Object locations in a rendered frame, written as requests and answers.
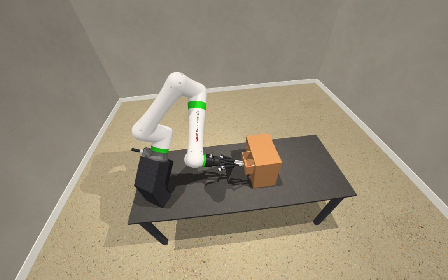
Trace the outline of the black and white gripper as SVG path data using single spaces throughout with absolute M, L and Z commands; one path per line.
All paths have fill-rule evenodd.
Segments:
M 234 168 L 235 166 L 243 166 L 244 165 L 244 163 L 242 163 L 243 161 L 236 161 L 232 157 L 224 156 L 223 154 L 220 157 L 218 157 L 218 156 L 213 156 L 213 157 L 214 157 L 213 166 L 222 167 L 222 170 Z

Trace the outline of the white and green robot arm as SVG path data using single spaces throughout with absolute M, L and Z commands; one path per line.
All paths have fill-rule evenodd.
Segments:
M 132 127 L 132 135 L 139 141 L 152 142 L 151 148 L 135 149 L 144 158 L 153 161 L 168 161 L 173 129 L 159 125 L 160 121 L 180 97 L 188 98 L 189 142 L 185 164 L 189 167 L 212 167 L 213 154 L 204 154 L 203 133 L 206 115 L 207 90 L 181 72 L 173 72 L 164 83 L 160 93 Z

